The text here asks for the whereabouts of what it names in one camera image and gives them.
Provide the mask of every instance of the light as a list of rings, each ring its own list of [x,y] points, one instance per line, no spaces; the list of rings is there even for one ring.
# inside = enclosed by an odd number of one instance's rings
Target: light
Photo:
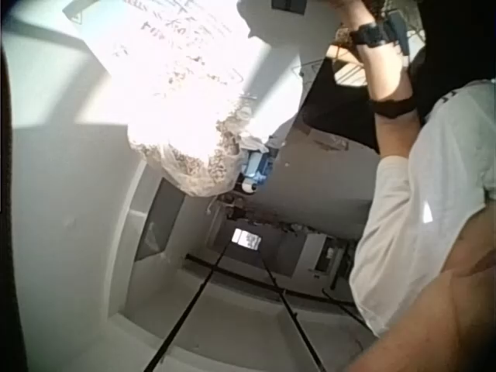
[[[262,239],[258,235],[241,229],[235,229],[231,239],[233,243],[244,246],[249,250],[258,250],[258,245],[261,240]]]
[[[432,222],[432,212],[427,201],[424,201],[424,212],[422,213],[422,221],[424,223]]]

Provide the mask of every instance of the white t-shirt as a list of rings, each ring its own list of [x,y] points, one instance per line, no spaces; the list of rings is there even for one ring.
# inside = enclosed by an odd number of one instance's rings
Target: white t-shirt
[[[409,159],[385,157],[350,284],[376,335],[442,270],[460,230],[496,198],[494,83],[441,98]]]

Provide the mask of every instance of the plastic bag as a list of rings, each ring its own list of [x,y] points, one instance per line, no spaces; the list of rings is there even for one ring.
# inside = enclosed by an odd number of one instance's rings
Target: plastic bag
[[[64,12],[139,102],[131,147],[203,197],[233,188],[247,150],[283,145],[306,95],[301,69],[320,65],[335,29],[316,3],[305,16],[256,0],[77,0]]]

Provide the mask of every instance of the black wrist strap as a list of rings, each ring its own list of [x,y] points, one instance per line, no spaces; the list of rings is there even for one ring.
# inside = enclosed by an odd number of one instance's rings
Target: black wrist strap
[[[396,119],[401,115],[417,109],[413,96],[401,101],[393,101],[391,99],[389,101],[378,102],[371,99],[369,101],[369,106],[374,113],[389,119]]]
[[[396,41],[397,37],[388,22],[372,22],[360,26],[357,31],[350,33],[355,45],[367,45],[375,48]]]

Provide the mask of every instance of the sleeve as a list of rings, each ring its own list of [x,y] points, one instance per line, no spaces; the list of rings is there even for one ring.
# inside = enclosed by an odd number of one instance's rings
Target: sleeve
[[[377,167],[374,200],[350,275],[356,305],[376,335],[385,332],[390,317],[390,286],[398,279],[392,247],[409,199],[408,159],[385,157]]]

